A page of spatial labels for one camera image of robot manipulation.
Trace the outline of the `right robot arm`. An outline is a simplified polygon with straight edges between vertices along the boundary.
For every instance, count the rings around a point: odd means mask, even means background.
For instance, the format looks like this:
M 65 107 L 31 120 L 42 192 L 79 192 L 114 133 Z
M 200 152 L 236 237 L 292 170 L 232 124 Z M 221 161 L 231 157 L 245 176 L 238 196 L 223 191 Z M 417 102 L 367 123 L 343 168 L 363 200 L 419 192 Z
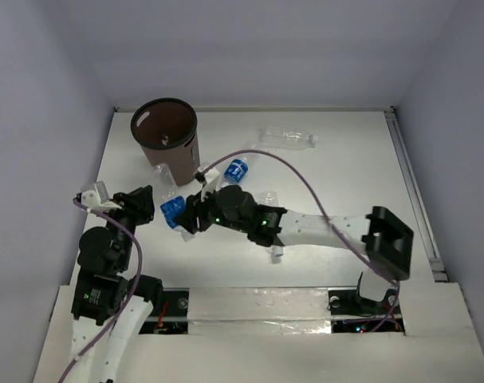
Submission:
M 326 219 L 258 203 L 249 192 L 231 185 L 188 196 L 174 221 L 191 234 L 213 225 L 225 227 L 261 247 L 346 249 L 386 282 L 410 278 L 414 231 L 386 207 L 375 206 L 367 215 Z

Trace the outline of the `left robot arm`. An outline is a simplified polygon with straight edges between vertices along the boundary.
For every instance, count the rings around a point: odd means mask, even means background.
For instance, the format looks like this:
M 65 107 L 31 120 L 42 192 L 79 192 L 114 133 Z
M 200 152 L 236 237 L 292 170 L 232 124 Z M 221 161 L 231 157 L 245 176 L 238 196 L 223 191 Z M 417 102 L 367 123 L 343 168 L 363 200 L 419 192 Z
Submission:
M 163 305 L 160 279 L 142 273 L 138 226 L 154 219 L 150 186 L 110 196 L 103 182 L 73 198 L 82 211 L 105 220 L 85 231 L 78 245 L 72 343 L 61 382 L 117 382 L 142 325 Z

